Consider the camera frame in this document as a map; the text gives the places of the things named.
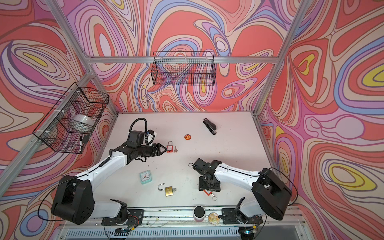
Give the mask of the red padlock with long shackle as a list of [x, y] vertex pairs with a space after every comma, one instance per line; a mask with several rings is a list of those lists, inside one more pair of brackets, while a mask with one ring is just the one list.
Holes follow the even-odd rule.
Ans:
[[217, 200], [217, 197], [214, 195], [213, 192], [208, 192], [206, 190], [203, 190], [203, 192], [208, 196], [208, 197], [211, 197], [213, 201], [216, 201]]

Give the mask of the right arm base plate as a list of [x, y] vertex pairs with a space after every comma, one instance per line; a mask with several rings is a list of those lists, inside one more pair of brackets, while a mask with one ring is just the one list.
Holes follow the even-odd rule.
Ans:
[[261, 215], [247, 217], [241, 213], [240, 210], [236, 210], [235, 208], [223, 208], [222, 214], [219, 215], [219, 218], [223, 220], [225, 225], [254, 224], [258, 226], [264, 222]]

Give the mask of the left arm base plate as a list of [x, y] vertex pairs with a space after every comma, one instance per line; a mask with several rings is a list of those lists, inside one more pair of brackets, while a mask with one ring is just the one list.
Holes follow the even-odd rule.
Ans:
[[140, 226], [144, 218], [144, 209], [123, 210], [115, 218], [103, 218], [102, 226]]

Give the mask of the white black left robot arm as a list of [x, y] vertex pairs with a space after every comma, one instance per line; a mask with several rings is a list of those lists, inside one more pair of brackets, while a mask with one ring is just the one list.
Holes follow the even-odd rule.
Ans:
[[135, 131], [130, 127], [127, 140], [111, 149], [102, 162], [76, 176], [66, 175], [59, 181], [51, 207], [52, 215], [76, 225], [98, 218], [116, 225], [128, 223], [131, 214], [126, 203], [115, 199], [97, 202], [94, 190], [132, 161], [144, 163], [148, 158], [161, 156], [167, 151], [165, 146], [154, 143], [156, 133], [148, 128], [145, 118], [138, 118], [133, 124], [140, 121], [144, 122], [144, 130]]

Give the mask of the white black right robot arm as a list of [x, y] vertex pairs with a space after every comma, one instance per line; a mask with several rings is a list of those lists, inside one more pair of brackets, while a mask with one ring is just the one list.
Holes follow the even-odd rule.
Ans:
[[225, 224], [248, 224], [256, 216], [266, 215], [281, 221], [290, 204], [291, 189], [271, 170], [247, 171], [231, 167], [221, 161], [205, 162], [197, 159], [189, 164], [199, 175], [199, 191], [220, 192], [221, 184], [227, 183], [251, 192], [253, 200], [240, 198], [232, 209], [222, 209]]

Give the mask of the red small padlock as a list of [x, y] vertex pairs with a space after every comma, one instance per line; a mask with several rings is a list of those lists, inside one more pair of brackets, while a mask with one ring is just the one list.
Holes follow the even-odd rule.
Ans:
[[172, 153], [174, 151], [173, 142], [169, 141], [167, 144], [167, 153]]

